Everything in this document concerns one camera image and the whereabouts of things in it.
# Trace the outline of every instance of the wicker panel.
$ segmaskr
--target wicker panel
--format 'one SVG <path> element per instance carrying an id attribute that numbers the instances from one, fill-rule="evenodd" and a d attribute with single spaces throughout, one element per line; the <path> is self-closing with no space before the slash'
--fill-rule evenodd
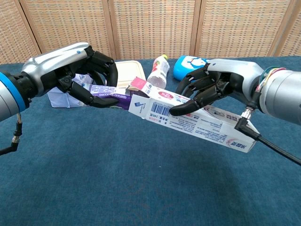
<path id="1" fill-rule="evenodd" d="M 25 0 L 43 51 L 79 41 L 111 55 L 101 0 Z"/>
<path id="2" fill-rule="evenodd" d="M 194 0 L 113 2 L 121 59 L 189 54 Z"/>
<path id="3" fill-rule="evenodd" d="M 266 56 L 289 0 L 207 0 L 199 56 Z"/>
<path id="4" fill-rule="evenodd" d="M 13 0 L 0 2 L 0 64 L 24 62 L 37 55 Z"/>
<path id="5" fill-rule="evenodd" d="M 301 12 L 298 14 L 280 53 L 281 56 L 301 56 Z"/>

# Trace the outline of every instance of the beige wall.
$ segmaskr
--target beige wall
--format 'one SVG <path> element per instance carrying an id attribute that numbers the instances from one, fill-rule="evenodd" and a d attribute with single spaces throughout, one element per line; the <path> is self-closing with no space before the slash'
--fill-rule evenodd
<path id="1" fill-rule="evenodd" d="M 300 0 L 2 0 L 0 63 L 77 41 L 115 59 L 301 55 Z"/>

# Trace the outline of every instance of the blue cloth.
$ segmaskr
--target blue cloth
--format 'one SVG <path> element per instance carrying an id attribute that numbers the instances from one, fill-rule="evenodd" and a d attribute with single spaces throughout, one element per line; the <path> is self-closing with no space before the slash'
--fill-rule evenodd
<path id="1" fill-rule="evenodd" d="M 301 71 L 299 56 L 244 60 Z M 150 74 L 153 61 L 140 62 Z M 238 114 L 245 107 L 231 97 L 214 105 Z M 0 225 L 301 225 L 301 168 L 260 143 L 242 153 L 127 111 L 52 108 L 47 95 L 22 117 L 18 151 L 0 157 Z M 15 122 L 0 122 L 1 148 Z M 252 122 L 301 157 L 300 126 L 261 112 Z"/>

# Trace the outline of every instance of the white box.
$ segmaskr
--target white box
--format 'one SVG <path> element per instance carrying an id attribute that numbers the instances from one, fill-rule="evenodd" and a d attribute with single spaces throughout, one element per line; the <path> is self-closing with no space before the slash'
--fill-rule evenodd
<path id="1" fill-rule="evenodd" d="M 128 110 L 130 113 L 245 153 L 249 152 L 255 144 L 255 140 L 234 129 L 241 117 L 237 114 L 208 105 L 194 113 L 172 116 L 169 109 L 185 103 L 189 98 L 157 88 L 140 78 L 135 78 L 131 86 L 141 90 L 149 98 L 133 95 Z M 248 122 L 248 125 L 257 132 L 251 122 Z"/>

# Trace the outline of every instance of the blue ring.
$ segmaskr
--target blue ring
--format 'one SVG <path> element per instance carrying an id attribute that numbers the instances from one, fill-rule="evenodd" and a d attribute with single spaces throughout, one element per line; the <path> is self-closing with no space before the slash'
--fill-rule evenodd
<path id="1" fill-rule="evenodd" d="M 4 75 L 0 72 L 0 81 L 8 88 L 9 92 L 15 99 L 18 107 L 19 107 L 19 112 L 22 112 L 26 109 L 24 100 L 17 90 L 17 88 L 14 86 L 14 84 Z"/>

